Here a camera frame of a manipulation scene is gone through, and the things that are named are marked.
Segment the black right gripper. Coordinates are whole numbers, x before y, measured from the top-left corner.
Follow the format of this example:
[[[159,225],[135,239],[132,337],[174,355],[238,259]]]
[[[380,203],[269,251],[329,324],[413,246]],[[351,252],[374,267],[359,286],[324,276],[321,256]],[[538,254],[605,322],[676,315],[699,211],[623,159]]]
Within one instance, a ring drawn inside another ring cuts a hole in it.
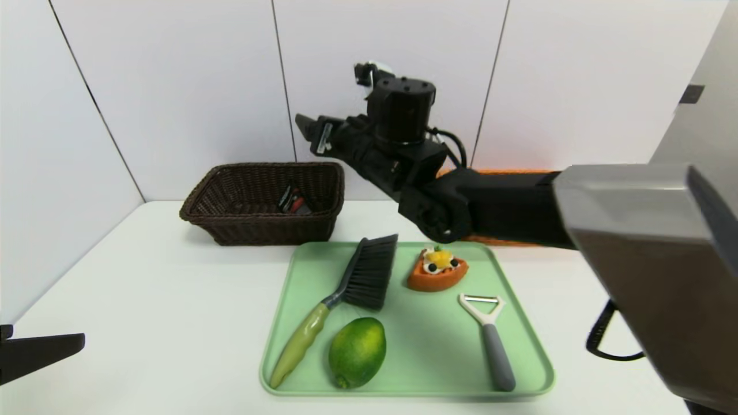
[[[345,119],[296,114],[295,123],[317,157],[338,159],[351,166],[362,179],[369,180],[363,159],[374,133],[374,122],[368,116],[349,116]]]

